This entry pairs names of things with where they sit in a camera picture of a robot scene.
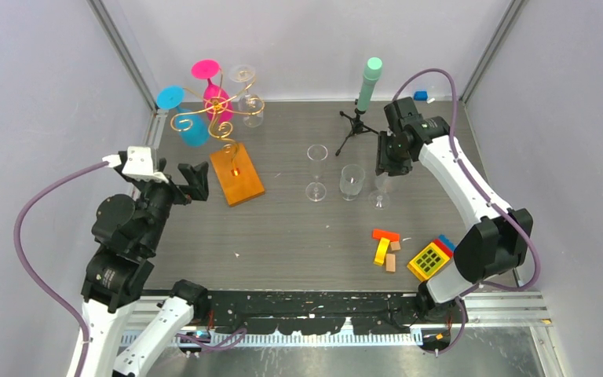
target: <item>wooden base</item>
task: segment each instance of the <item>wooden base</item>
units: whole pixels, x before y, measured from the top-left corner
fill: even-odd
[[[214,171],[221,183],[225,199],[230,207],[241,204],[265,193],[265,186],[262,185],[258,173],[255,171],[253,163],[250,161],[246,147],[239,143],[239,153],[234,161],[234,167],[239,173],[234,175],[232,172],[232,153],[225,153],[224,150],[212,153],[209,158],[214,165]]]

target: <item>black tripod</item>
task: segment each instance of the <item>black tripod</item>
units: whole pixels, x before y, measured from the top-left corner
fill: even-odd
[[[378,131],[365,125],[364,122],[362,122],[362,120],[360,119],[360,116],[366,114],[366,112],[361,112],[361,111],[355,109],[355,117],[354,118],[351,116],[348,116],[343,111],[338,112],[338,114],[350,119],[350,133],[348,134],[348,136],[345,137],[343,144],[341,144],[341,147],[339,147],[338,150],[336,151],[337,156],[341,154],[341,149],[343,149],[343,145],[345,145],[345,143],[348,141],[348,139],[350,139],[351,136],[365,134],[366,132],[372,132],[376,135],[378,134]]]

